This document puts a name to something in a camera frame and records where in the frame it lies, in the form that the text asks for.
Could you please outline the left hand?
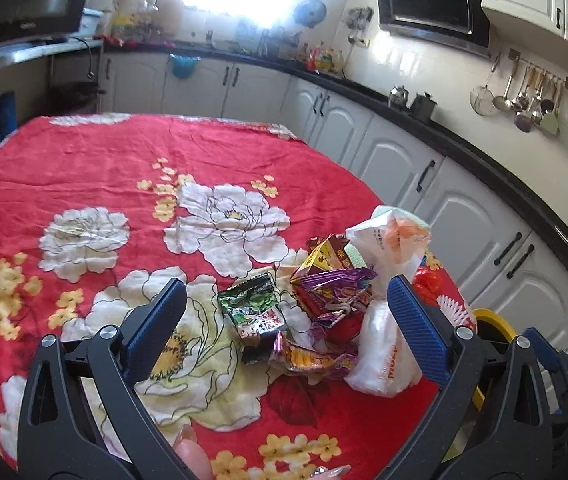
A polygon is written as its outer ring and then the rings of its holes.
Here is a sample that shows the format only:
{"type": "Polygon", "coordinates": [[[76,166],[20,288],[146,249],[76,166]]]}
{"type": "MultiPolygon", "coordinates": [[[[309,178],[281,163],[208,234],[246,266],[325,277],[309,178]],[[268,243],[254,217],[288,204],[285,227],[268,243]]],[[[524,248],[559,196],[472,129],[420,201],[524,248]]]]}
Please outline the left hand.
{"type": "Polygon", "coordinates": [[[342,479],[351,470],[350,465],[330,469],[314,464],[305,448],[295,448],[289,438],[273,434],[260,446],[267,452],[261,468],[249,467],[244,456],[229,450],[209,458],[190,425],[182,427],[172,448],[199,479],[342,479]]]}

